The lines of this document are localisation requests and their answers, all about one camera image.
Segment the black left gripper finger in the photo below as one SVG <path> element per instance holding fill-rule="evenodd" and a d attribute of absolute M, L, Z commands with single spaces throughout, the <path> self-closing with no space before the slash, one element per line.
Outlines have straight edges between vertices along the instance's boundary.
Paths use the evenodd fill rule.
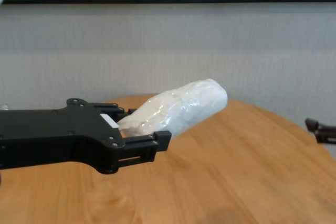
<path fill-rule="evenodd" d="M 123 145 L 117 151 L 118 168 L 153 162 L 157 152 L 167 151 L 171 138 L 170 131 L 124 137 Z"/>

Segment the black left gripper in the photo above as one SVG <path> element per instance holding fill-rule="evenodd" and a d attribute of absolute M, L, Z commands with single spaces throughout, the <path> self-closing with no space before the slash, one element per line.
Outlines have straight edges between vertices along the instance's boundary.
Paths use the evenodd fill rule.
<path fill-rule="evenodd" d="M 116 103 L 71 98 L 61 109 L 1 111 L 1 169 L 79 162 L 118 171 L 116 122 L 134 113 Z"/>

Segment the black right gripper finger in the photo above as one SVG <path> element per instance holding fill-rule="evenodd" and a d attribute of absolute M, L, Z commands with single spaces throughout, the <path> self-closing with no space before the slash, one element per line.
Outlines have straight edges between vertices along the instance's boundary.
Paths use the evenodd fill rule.
<path fill-rule="evenodd" d="M 304 122 L 308 132 L 315 136 L 317 143 L 335 143 L 335 126 L 324 125 L 310 118 L 306 118 Z"/>

